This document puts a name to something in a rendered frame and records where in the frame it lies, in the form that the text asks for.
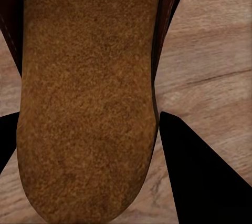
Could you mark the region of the sandal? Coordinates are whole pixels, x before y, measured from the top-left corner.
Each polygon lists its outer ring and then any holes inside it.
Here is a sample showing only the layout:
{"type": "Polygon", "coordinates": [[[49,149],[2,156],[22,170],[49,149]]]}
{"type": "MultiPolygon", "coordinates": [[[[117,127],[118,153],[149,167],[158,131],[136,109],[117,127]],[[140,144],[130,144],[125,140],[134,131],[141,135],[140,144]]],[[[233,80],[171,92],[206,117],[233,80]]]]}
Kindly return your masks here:
{"type": "Polygon", "coordinates": [[[160,120],[154,81],[180,0],[0,0],[22,78],[25,195],[49,224],[108,224],[145,182],[160,120]]]}

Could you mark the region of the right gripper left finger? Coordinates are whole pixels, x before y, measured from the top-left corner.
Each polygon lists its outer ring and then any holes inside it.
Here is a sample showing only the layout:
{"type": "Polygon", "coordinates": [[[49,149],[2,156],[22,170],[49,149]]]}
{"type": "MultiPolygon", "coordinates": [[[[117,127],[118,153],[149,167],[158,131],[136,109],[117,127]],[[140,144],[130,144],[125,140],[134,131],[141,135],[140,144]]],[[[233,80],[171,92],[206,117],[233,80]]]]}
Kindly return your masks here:
{"type": "Polygon", "coordinates": [[[0,117],[0,174],[16,149],[19,112],[0,117]]]}

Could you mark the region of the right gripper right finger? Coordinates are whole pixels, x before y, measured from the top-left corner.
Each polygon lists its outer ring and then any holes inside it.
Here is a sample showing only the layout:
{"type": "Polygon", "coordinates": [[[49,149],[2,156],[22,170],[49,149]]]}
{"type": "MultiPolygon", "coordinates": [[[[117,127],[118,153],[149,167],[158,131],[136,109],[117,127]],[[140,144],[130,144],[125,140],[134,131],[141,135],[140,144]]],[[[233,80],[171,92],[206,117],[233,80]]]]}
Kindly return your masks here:
{"type": "Polygon", "coordinates": [[[181,118],[159,120],[179,224],[252,224],[252,187],[181,118]]]}

